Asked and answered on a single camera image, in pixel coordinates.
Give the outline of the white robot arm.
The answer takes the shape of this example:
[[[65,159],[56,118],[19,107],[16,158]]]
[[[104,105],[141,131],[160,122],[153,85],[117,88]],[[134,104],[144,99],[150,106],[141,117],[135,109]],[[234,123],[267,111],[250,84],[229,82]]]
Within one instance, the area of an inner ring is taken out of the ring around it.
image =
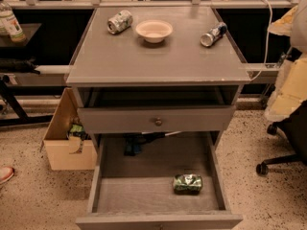
[[[291,46],[301,52],[294,62],[284,60],[265,109],[265,117],[271,122],[289,118],[307,100],[307,0],[272,22],[269,32],[286,35]]]

